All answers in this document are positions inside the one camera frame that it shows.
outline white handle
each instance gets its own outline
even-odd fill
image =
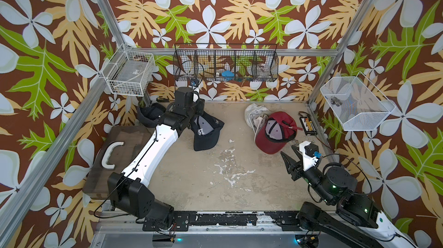
[[[120,142],[114,142],[114,143],[112,143],[111,145],[109,145],[108,149],[106,149],[105,155],[104,155],[103,158],[102,158],[102,166],[103,166],[105,169],[114,169],[114,167],[115,167],[114,164],[108,164],[109,157],[111,156],[112,150],[113,150],[115,147],[120,146],[120,145],[123,145],[123,144],[125,144],[123,141],[120,141]]]

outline white wire basket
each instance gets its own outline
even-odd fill
[[[395,104],[362,73],[333,77],[320,91],[344,131],[376,129],[395,109]]]
[[[105,77],[113,94],[143,96],[155,62],[151,53],[121,51],[109,62],[114,65]]]

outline stained floor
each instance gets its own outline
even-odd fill
[[[206,103],[205,111],[224,122],[217,145],[195,152],[194,134],[186,129],[167,151],[152,176],[149,189],[156,199],[174,206],[175,210],[298,210],[311,201],[307,183],[292,181],[280,153],[268,155],[254,142],[252,129],[245,122],[249,103]],[[265,103],[270,111],[284,111],[300,127],[299,111],[303,103]],[[315,136],[299,131],[296,140],[309,140],[320,147]],[[282,151],[295,156],[289,144]],[[315,199],[318,196],[311,191]],[[327,210],[334,206],[319,204]]]

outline baseball cap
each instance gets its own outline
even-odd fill
[[[258,132],[255,144],[267,154],[280,151],[287,142],[296,138],[297,127],[295,120],[286,112],[274,112],[269,115],[268,122]]]
[[[191,130],[194,132],[194,151],[202,151],[213,148],[219,141],[220,130],[224,123],[203,112],[196,115],[190,122]]]

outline cable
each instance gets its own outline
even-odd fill
[[[329,156],[332,156],[332,155],[335,155],[335,154],[344,157],[345,159],[347,159],[348,161],[350,161],[352,164],[354,164],[354,165],[358,168],[358,170],[360,170],[360,172],[363,174],[363,176],[366,178],[366,181],[367,181],[368,184],[369,184],[369,188],[371,189],[370,192],[369,192],[369,194],[371,194],[371,193],[372,193],[372,185],[371,185],[371,182],[369,181],[368,177],[367,177],[366,174],[363,172],[363,170],[362,170],[360,167],[358,167],[358,165],[355,164],[355,162],[353,162],[353,161],[351,161],[350,159],[348,159],[347,156],[342,155],[342,154],[338,154],[338,153],[333,153],[333,154],[329,154],[329,155],[323,156],[323,157],[321,157],[321,158],[329,157]]]
[[[323,201],[321,198],[320,198],[319,201],[315,201],[315,200],[314,200],[314,197],[313,197],[312,194],[311,194],[311,188],[310,188],[310,186],[311,186],[310,184],[307,185],[307,192],[308,192],[309,196],[311,196],[311,199],[312,199],[315,203],[317,203],[317,204],[318,204],[318,203],[321,203],[321,202]]]
[[[407,237],[405,237],[405,236],[402,236],[402,235],[401,235],[401,234],[399,234],[399,233],[398,233],[398,234],[396,234],[396,235],[397,235],[397,236],[399,236],[399,237],[402,237],[402,238],[404,238],[405,240],[407,240],[407,242],[409,242],[409,244],[410,244],[410,245],[412,245],[413,247],[415,247],[415,246],[416,246],[416,245],[415,245],[415,244],[413,244],[413,243],[412,243],[412,242],[411,242],[410,240],[408,240],[408,239],[407,239]]]
[[[157,142],[157,126],[156,126],[156,139],[152,142],[152,144],[149,146],[149,148],[146,150],[146,153],[143,154],[143,156],[141,156],[140,160],[137,162],[136,166],[134,168],[132,168],[132,171],[129,173],[128,176],[126,176],[123,180],[121,180],[121,182],[119,184],[117,184],[117,186],[111,191],[111,193],[108,195],[108,197],[106,197],[106,199],[95,209],[93,215],[99,219],[108,219],[108,218],[117,218],[120,216],[126,216],[126,215],[130,215],[129,213],[125,213],[125,214],[118,214],[118,215],[114,215],[114,216],[107,216],[107,217],[100,217],[98,216],[96,213],[98,211],[98,209],[100,207],[103,206],[103,204],[108,201],[108,199],[111,197],[111,195],[114,193],[114,191],[136,170],[136,167],[140,164],[141,160],[143,159],[143,157],[147,154],[147,152],[149,151],[149,149],[152,147],[152,145],[154,145],[155,142]]]
[[[399,234],[396,233],[395,235],[392,236],[391,239],[383,240],[383,239],[379,239],[379,238],[373,237],[372,235],[368,234],[367,232],[363,231],[362,229],[360,229],[360,228],[357,227],[357,226],[355,226],[355,227],[356,227],[360,232],[362,232],[363,234],[365,234],[365,235],[367,235],[367,236],[369,236],[370,238],[373,238],[373,239],[375,239],[375,240],[381,241],[381,242],[390,242],[390,241],[392,241],[396,236],[401,236],[401,235],[399,235]]]

